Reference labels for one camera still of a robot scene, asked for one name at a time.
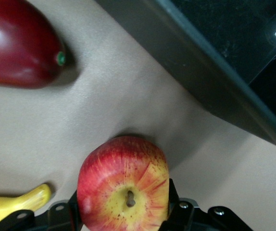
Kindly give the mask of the red yellow mango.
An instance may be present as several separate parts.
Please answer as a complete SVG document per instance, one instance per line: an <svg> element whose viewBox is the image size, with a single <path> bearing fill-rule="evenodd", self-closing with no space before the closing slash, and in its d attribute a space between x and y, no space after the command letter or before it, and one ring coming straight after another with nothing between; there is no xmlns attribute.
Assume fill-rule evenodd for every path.
<svg viewBox="0 0 276 231"><path fill-rule="evenodd" d="M65 61L64 45L41 11L27 0L0 0L0 85L45 87Z"/></svg>

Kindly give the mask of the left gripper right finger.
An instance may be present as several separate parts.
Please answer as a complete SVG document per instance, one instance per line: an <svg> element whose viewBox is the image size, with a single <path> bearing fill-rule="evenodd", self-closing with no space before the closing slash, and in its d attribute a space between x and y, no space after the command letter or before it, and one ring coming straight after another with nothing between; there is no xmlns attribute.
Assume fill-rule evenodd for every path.
<svg viewBox="0 0 276 231"><path fill-rule="evenodd" d="M194 205L179 198L173 180L169 179L168 217L162 222L161 231L201 231L194 222L194 213Z"/></svg>

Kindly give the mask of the red yellow streaked apple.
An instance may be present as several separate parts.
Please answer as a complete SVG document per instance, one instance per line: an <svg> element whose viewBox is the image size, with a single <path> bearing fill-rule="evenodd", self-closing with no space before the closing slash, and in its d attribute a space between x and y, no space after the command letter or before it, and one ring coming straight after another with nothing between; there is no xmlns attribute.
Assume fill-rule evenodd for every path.
<svg viewBox="0 0 276 231"><path fill-rule="evenodd" d="M80 169L77 202L90 231L158 231L169 207L164 153L139 137L105 142Z"/></svg>

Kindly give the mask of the black rectangular plastic box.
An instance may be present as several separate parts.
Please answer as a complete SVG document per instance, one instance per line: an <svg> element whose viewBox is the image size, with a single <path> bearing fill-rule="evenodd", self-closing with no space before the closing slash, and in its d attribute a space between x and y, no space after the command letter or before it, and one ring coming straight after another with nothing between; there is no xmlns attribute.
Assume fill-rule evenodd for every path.
<svg viewBox="0 0 276 231"><path fill-rule="evenodd" d="M211 114L276 145L276 0L95 0Z"/></svg>

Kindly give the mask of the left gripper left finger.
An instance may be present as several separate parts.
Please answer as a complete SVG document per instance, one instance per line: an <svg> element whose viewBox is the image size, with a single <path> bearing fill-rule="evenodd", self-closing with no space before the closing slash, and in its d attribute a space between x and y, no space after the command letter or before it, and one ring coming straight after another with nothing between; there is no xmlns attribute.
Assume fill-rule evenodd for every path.
<svg viewBox="0 0 276 231"><path fill-rule="evenodd" d="M47 231L81 231L82 227L77 191L68 201L56 202L48 210Z"/></svg>

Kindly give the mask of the yellow banana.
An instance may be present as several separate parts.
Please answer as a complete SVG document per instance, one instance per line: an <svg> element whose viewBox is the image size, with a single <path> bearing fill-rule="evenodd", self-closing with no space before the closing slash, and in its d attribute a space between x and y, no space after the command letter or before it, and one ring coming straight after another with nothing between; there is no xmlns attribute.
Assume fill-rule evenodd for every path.
<svg viewBox="0 0 276 231"><path fill-rule="evenodd" d="M0 221L18 210L39 210L49 202L51 194L50 187L44 183L18 197L0 197Z"/></svg>

